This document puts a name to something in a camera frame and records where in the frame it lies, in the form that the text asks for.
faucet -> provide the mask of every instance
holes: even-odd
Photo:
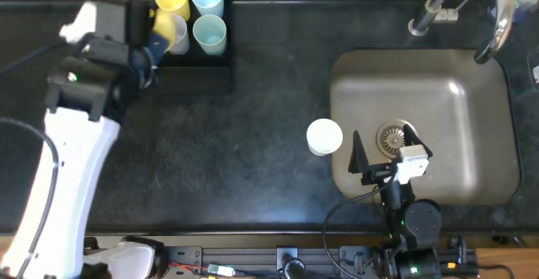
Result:
[[[458,18],[458,10],[467,0],[464,0],[456,9],[443,9],[441,4],[445,0],[427,0],[419,13],[418,18],[410,20],[408,29],[412,35],[421,36],[429,30],[429,24],[433,22],[455,22]],[[478,49],[473,59],[477,64],[484,64],[495,55],[507,40],[513,14],[515,13],[515,0],[496,0],[496,22],[494,33],[484,48]]]

